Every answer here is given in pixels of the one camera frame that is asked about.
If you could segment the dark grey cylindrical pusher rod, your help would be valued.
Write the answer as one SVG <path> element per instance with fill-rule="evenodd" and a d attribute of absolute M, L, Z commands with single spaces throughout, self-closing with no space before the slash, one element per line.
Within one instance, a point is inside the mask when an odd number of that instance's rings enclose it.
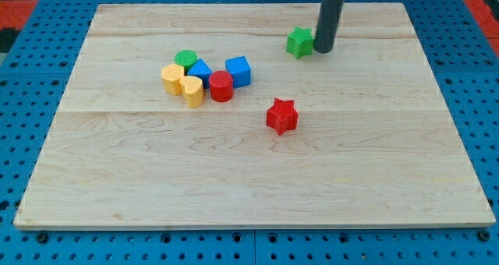
<path fill-rule="evenodd" d="M 332 51 L 344 0 L 322 0 L 313 47 L 321 54 Z"/>

